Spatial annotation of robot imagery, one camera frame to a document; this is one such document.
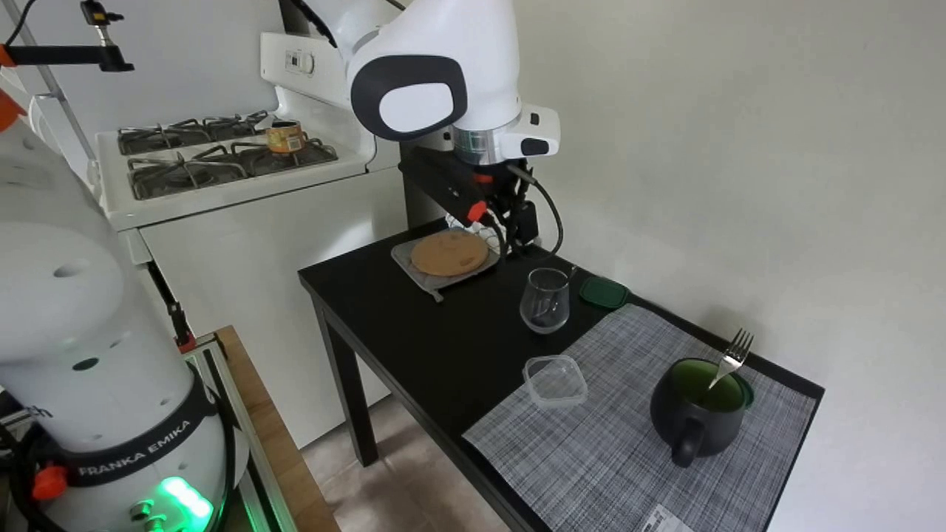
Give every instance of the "green mug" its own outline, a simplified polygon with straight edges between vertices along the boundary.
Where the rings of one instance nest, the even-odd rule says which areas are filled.
[[[726,449],[743,427],[753,390],[740,375],[723,375],[713,390],[716,365],[703,357],[676,360],[651,396],[651,421],[670,447],[676,468],[688,468],[697,456]]]

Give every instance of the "mug handle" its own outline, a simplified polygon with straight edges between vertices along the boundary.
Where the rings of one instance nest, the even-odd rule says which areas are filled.
[[[692,458],[697,458],[697,452],[701,452],[701,447],[703,447],[703,436],[706,436],[706,431],[703,431],[703,422],[687,416],[687,422],[682,422],[682,430],[681,430],[681,436],[676,436],[676,440],[675,440],[675,452],[670,452],[670,458],[675,458],[676,468],[688,468]]]

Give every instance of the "table leg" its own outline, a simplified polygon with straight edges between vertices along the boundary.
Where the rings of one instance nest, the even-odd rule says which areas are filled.
[[[348,421],[348,436],[351,436],[351,447],[355,456],[363,468],[378,461],[378,445],[376,445],[376,431],[372,431],[372,421],[366,415],[366,399],[363,399],[363,388],[361,388],[361,375],[358,375],[358,365],[355,365],[355,351],[351,347],[323,320],[320,313],[320,328],[323,328],[323,341],[324,341],[324,351],[332,360],[332,372],[333,372],[333,385],[336,394],[344,399],[347,409],[347,421]]]

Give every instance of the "floor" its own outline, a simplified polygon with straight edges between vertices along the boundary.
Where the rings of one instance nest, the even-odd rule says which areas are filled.
[[[344,430],[301,452],[344,532],[508,532],[395,399],[372,409],[372,427],[372,468]]]

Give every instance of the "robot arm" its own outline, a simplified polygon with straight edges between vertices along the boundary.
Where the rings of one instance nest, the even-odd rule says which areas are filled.
[[[452,130],[469,167],[559,152],[559,115],[517,99],[511,0],[307,0],[332,29],[358,121],[394,143]]]

